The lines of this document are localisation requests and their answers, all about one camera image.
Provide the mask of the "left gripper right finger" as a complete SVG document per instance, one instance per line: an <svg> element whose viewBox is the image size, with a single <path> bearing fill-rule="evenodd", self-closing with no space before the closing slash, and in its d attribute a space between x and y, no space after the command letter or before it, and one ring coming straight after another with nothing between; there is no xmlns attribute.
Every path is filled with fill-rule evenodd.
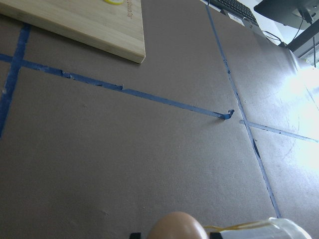
<svg viewBox="0 0 319 239"><path fill-rule="evenodd" d="M209 234L210 239L222 239L222 235L219 232L211 232Z"/></svg>

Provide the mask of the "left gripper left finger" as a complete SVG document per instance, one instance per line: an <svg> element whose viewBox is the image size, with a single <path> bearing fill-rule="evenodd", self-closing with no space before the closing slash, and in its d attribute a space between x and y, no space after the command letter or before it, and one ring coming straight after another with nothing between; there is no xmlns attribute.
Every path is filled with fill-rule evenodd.
<svg viewBox="0 0 319 239"><path fill-rule="evenodd" d="M141 239L142 234L141 233L131 233L130 234L130 239Z"/></svg>

